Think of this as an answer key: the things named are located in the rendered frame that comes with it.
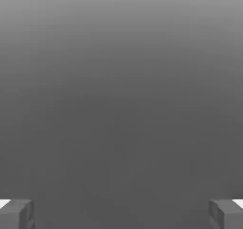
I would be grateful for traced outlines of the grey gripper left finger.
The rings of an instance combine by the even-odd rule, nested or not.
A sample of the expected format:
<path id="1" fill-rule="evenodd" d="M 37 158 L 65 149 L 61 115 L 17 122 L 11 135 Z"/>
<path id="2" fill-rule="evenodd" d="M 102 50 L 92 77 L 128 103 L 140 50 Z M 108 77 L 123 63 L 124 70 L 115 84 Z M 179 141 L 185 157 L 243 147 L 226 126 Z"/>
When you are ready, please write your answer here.
<path id="1" fill-rule="evenodd" d="M 0 199 L 0 229 L 36 229 L 35 201 Z"/>

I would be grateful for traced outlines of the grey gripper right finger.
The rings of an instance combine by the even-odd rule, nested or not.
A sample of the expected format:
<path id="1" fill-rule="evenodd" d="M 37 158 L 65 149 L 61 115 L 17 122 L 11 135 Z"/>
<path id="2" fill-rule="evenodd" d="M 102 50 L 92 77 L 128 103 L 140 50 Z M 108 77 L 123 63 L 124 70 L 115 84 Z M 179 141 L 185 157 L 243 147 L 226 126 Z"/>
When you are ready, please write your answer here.
<path id="1" fill-rule="evenodd" d="M 210 229 L 243 229 L 243 199 L 209 200 Z"/>

